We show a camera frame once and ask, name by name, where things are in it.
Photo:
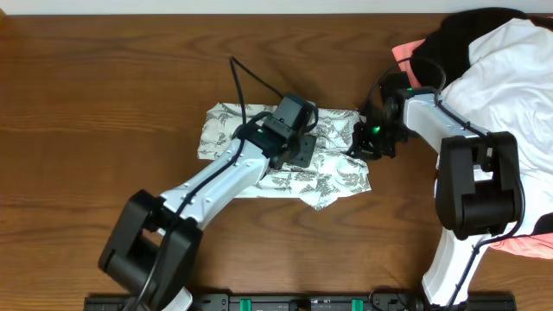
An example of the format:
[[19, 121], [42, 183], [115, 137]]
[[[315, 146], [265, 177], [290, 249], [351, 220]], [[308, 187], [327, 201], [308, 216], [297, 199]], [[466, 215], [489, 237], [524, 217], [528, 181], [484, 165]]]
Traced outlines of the white garment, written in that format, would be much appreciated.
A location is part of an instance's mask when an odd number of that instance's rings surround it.
[[528, 235], [552, 211], [552, 33], [511, 19], [472, 41], [468, 56], [444, 97], [469, 121], [516, 137]]

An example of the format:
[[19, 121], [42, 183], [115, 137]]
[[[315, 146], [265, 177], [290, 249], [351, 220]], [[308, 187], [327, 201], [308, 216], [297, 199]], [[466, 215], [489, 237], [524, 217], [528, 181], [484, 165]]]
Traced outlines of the white fern print cloth bag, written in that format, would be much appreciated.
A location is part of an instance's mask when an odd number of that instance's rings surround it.
[[[301, 168], [285, 163], [280, 169], [271, 168], [261, 181], [238, 196], [299, 199], [321, 210], [339, 198], [371, 191], [366, 162], [346, 154], [353, 142], [353, 126], [358, 121], [355, 111], [320, 108], [318, 124], [310, 131], [316, 142], [309, 166]], [[241, 124], [238, 104], [217, 103], [207, 111], [198, 157], [202, 160], [218, 158]]]

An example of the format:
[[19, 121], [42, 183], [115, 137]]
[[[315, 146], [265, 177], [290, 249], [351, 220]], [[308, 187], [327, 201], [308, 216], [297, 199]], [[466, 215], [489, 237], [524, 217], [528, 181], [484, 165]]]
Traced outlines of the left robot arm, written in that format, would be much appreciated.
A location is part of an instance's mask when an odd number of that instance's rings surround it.
[[187, 310], [185, 284], [209, 222], [271, 164], [308, 166], [315, 136], [284, 141], [266, 127], [241, 129], [219, 158], [180, 186], [126, 202], [99, 258], [99, 268], [130, 293], [126, 310]]

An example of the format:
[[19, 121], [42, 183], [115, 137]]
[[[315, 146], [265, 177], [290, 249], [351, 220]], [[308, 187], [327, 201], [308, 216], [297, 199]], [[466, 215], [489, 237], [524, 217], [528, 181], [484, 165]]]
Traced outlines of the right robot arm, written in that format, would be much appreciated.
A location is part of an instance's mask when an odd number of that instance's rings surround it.
[[525, 214], [518, 144], [450, 107], [433, 86], [415, 88], [407, 73], [382, 73], [359, 108], [347, 154], [376, 161], [396, 155], [397, 143], [421, 137], [439, 155], [435, 211], [442, 236], [422, 279], [429, 310], [468, 308], [468, 285], [490, 244], [513, 237]]

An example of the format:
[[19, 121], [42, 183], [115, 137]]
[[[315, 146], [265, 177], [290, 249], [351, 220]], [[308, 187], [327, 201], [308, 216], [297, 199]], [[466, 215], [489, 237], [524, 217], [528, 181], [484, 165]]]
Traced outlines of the black garment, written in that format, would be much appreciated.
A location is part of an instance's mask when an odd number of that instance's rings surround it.
[[[447, 86], [460, 78], [470, 67], [469, 45], [475, 39], [495, 30], [511, 19], [522, 19], [552, 33], [548, 18], [529, 17], [525, 13], [507, 9], [483, 9], [461, 12], [446, 18], [441, 27], [414, 50], [411, 69], [422, 86]], [[532, 233], [552, 232], [552, 211], [538, 219]]]

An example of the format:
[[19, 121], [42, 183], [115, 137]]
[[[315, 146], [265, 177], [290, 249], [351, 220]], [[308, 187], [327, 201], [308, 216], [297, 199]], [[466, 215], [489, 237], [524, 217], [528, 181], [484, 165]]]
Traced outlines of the pink garment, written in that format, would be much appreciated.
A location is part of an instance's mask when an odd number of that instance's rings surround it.
[[[418, 48], [424, 40], [413, 41], [394, 47], [391, 51], [396, 60], [411, 57], [414, 50]], [[513, 255], [522, 257], [536, 257], [542, 259], [552, 259], [552, 234], [545, 233], [532, 235], [529, 237], [517, 237], [507, 239], [490, 245], [491, 248], [498, 251], [505, 251]]]

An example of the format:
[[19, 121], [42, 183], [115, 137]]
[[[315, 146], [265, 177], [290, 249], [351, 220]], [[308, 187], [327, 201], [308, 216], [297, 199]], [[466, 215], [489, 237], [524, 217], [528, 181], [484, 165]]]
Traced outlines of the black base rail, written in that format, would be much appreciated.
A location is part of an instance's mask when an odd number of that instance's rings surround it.
[[[93, 295], [85, 298], [85, 311], [124, 310], [130, 297]], [[369, 295], [334, 296], [261, 296], [209, 294], [195, 297], [186, 310], [192, 311], [426, 311], [444, 310], [430, 306], [420, 295], [403, 293], [370, 293]], [[460, 305], [447, 310], [516, 311], [513, 295], [472, 295]]]

